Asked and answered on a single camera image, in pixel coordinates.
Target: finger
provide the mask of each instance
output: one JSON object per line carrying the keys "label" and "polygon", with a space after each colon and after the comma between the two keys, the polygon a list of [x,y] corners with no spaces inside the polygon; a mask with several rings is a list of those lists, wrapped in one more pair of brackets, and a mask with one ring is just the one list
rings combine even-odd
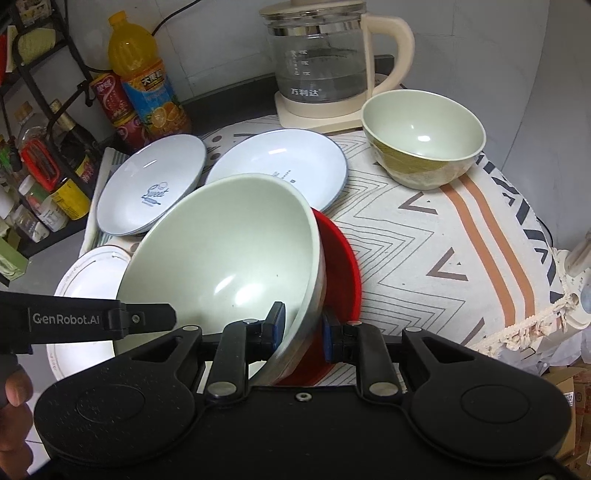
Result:
{"label": "finger", "polygon": [[19,407],[6,405],[0,410],[0,452],[18,449],[33,426],[33,415],[24,403]]}
{"label": "finger", "polygon": [[14,407],[25,403],[33,395],[33,384],[27,373],[20,368],[6,380],[6,398]]}
{"label": "finger", "polygon": [[33,463],[31,448],[23,443],[17,450],[0,452],[0,468],[11,480],[21,480],[27,476],[27,469]]}

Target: electric kettle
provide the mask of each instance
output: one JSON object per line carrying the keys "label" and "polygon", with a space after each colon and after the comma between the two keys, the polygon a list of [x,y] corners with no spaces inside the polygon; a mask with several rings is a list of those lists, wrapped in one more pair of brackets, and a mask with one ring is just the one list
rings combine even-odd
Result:
{"label": "electric kettle", "polygon": [[[327,133],[361,126],[365,101],[397,88],[413,62],[408,24],[366,13],[364,1],[291,0],[259,13],[279,86],[275,105],[286,128]],[[372,33],[390,35],[398,44],[394,69],[378,86]]]}

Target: wall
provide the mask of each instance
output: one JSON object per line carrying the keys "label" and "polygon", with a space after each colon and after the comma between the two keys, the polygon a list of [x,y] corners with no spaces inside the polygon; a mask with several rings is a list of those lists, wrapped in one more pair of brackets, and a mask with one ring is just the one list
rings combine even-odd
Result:
{"label": "wall", "polygon": [[503,173],[559,248],[591,228],[591,6],[551,0],[540,67]]}
{"label": "wall", "polygon": [[[125,9],[132,22],[153,28],[189,0],[70,0],[73,37],[83,57],[108,67],[108,16]],[[181,99],[272,72],[266,29],[258,10],[276,0],[203,0],[171,19],[157,40]],[[368,0],[376,14],[404,18],[417,43],[405,84],[465,104],[488,132],[486,150],[502,164],[514,140],[535,78],[544,39],[548,0]],[[376,39],[376,53],[395,52],[391,39]],[[42,73],[47,90],[65,89],[67,59],[54,59]],[[111,132],[97,109],[83,112],[100,137]],[[15,108],[18,103],[12,102]]]}

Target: metal rack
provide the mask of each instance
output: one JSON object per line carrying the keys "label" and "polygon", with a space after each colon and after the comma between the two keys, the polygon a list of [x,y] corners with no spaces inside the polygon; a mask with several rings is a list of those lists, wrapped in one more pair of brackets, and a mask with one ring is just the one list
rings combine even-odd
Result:
{"label": "metal rack", "polygon": [[[14,62],[16,64],[16,71],[12,73],[8,73],[4,77],[4,81],[2,82],[2,86],[0,87],[0,101],[4,103],[4,97],[8,93],[8,91],[13,88],[17,82],[22,79],[24,83],[27,85],[27,88],[33,95],[33,98],[37,102],[37,105],[43,112],[43,114],[49,120],[47,125],[47,148],[51,153],[53,159],[56,161],[57,166],[59,169],[72,181],[78,186],[80,190],[82,190],[88,198],[92,198],[93,196],[93,186],[91,184],[84,183],[81,178],[76,174],[76,172],[70,167],[69,163],[63,158],[56,146],[55,140],[52,135],[53,125],[56,123],[56,120],[69,108],[69,106],[76,100],[80,95],[84,93],[85,95],[85,103],[87,106],[91,106],[94,98],[90,97],[90,83],[92,82],[93,78],[90,75],[90,71],[84,64],[82,60],[82,56],[80,52],[76,48],[72,37],[70,36],[69,26],[64,18],[61,16],[60,10],[55,2],[55,0],[50,0],[52,13],[49,17],[44,18],[42,20],[38,20],[32,25],[25,27],[21,21],[21,17],[18,13],[16,6],[13,4],[9,11],[12,17],[12,21],[17,28],[17,35],[14,38],[12,43],[12,56],[14,58]],[[18,52],[18,41],[19,39],[35,30],[36,28],[43,27],[49,23],[52,23],[52,28],[55,29],[57,39],[56,44],[53,48],[49,51],[45,52],[40,57],[36,58],[31,63],[25,64],[22,60],[20,53]],[[84,81],[78,84],[76,91],[74,92],[71,97],[63,102],[63,106],[61,109],[53,113],[49,106],[49,102],[45,99],[45,96],[41,92],[41,89],[35,82],[33,78],[33,72],[42,63],[44,63],[49,57],[51,57],[54,53],[58,52],[62,48],[67,47],[72,58],[76,61],[82,75],[84,75]],[[8,130],[8,135],[12,135],[10,125],[7,123],[6,125]],[[80,232],[84,230],[86,226],[87,216],[79,219],[79,220],[71,220],[63,229],[52,232],[49,236],[39,243],[34,243],[29,240],[23,239],[19,244],[18,251],[26,258],[32,257],[36,253],[39,253],[42,250],[52,246],[53,244],[67,238],[74,233]],[[0,274],[0,283],[8,286],[9,280],[6,279],[3,275]]]}

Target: large green bowl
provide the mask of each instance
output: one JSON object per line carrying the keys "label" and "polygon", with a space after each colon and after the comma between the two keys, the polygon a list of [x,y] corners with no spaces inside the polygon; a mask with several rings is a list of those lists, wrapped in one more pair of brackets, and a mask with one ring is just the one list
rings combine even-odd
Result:
{"label": "large green bowl", "polygon": [[378,162],[397,182],[431,190],[467,172],[486,143],[470,110],[422,90],[391,90],[365,102],[363,130]]}

